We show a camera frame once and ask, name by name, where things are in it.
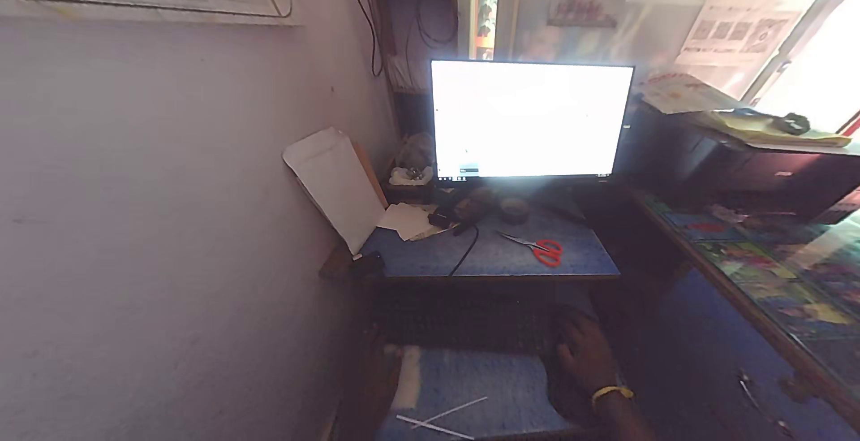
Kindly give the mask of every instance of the desktop screen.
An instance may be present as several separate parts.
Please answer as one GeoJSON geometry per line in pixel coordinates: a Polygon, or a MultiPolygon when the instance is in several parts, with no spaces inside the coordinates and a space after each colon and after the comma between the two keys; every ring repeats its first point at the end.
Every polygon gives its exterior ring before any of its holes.
{"type": "Polygon", "coordinates": [[[612,172],[632,66],[433,61],[437,177],[612,172]]]}

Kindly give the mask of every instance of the red scissors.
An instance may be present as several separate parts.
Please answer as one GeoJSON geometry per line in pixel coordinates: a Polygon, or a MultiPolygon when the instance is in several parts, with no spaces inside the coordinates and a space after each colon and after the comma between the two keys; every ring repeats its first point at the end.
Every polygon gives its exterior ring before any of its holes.
{"type": "Polygon", "coordinates": [[[532,241],[526,241],[522,238],[517,238],[516,236],[510,236],[510,234],[502,233],[501,231],[497,232],[504,238],[508,238],[515,243],[520,243],[521,245],[526,245],[531,248],[535,258],[549,267],[557,268],[558,265],[562,263],[562,252],[564,251],[562,249],[562,245],[559,245],[552,239],[540,239],[535,243],[532,241]]]}

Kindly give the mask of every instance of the lavender wall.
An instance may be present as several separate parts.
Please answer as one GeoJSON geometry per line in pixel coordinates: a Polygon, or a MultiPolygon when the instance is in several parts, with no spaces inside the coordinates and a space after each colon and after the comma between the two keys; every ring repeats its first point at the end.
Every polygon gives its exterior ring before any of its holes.
{"type": "Polygon", "coordinates": [[[0,438],[317,439],[351,297],[282,163],[395,144],[354,0],[306,26],[0,19],[0,438]]]}

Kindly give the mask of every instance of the printer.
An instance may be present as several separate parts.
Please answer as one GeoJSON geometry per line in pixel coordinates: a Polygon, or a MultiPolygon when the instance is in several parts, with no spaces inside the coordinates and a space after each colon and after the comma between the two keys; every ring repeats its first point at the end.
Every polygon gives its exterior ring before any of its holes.
{"type": "Polygon", "coordinates": [[[836,224],[860,208],[860,144],[758,145],[640,103],[618,170],[673,207],[720,204],[741,214],[836,224]]]}

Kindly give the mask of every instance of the glass top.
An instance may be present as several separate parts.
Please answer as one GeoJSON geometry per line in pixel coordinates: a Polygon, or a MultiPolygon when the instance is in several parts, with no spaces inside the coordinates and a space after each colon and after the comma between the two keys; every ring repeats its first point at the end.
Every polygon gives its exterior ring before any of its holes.
{"type": "Polygon", "coordinates": [[[731,224],[642,199],[860,399],[860,211],[836,225],[731,224]]]}

